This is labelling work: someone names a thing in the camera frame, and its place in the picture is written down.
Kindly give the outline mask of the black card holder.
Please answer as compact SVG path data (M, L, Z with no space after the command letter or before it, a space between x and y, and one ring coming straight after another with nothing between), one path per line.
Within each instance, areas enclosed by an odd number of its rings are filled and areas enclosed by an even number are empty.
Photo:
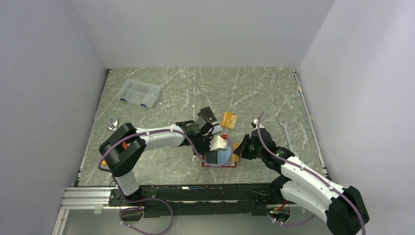
M214 115L212 109L209 106L205 107L205 108L202 108L197 115L199 117L205 117L211 123L217 122L217 118L216 118L216 116Z

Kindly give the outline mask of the red leather wallet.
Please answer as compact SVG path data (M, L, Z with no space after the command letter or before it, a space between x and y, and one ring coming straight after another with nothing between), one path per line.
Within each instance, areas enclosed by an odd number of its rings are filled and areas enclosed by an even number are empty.
M228 147L227 150L216 150L218 156L217 164L205 164L202 162L202 167L225 167L225 168L235 168L237 167L237 162L239 157L235 154L231 156L231 148ZM205 154L202 155L202 159L205 161Z

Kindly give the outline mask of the single black card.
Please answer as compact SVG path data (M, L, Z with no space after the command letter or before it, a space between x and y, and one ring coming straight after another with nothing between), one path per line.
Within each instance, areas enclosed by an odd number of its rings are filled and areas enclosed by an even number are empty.
M209 165L217 164L218 163L217 151L206 153L205 161Z

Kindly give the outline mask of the orange card stack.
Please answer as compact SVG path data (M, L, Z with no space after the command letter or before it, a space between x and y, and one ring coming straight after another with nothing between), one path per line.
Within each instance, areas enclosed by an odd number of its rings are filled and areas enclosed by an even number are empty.
M235 129L237 120L238 115L236 115L235 113L224 112L220 125L222 127L233 130Z

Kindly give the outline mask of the white magnetic stripe card stack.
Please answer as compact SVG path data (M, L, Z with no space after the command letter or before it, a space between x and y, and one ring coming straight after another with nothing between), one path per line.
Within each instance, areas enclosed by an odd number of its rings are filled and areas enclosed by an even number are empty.
M214 122L212 125L213 125L213 131L212 131L213 134L216 134L216 133L219 133L219 132L223 131L223 128L220 125L220 123Z

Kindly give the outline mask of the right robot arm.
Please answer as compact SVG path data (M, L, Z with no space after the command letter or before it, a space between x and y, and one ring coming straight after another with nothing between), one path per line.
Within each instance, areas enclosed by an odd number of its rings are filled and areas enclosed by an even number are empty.
M324 221L334 235L365 232L369 213L360 191L332 182L303 163L294 152L277 146L263 127L246 134L234 153L241 158L259 158L279 176L270 186L275 203L284 200L304 207Z

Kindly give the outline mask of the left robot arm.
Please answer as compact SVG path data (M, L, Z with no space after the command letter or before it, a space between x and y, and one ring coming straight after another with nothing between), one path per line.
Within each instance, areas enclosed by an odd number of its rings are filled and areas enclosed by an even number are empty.
M207 153L213 134L214 125L205 117L150 129L135 128L128 122L109 136L98 151L108 166L108 172L121 188L121 199L133 206L141 197L133 168L145 151L168 146L191 146L194 153Z

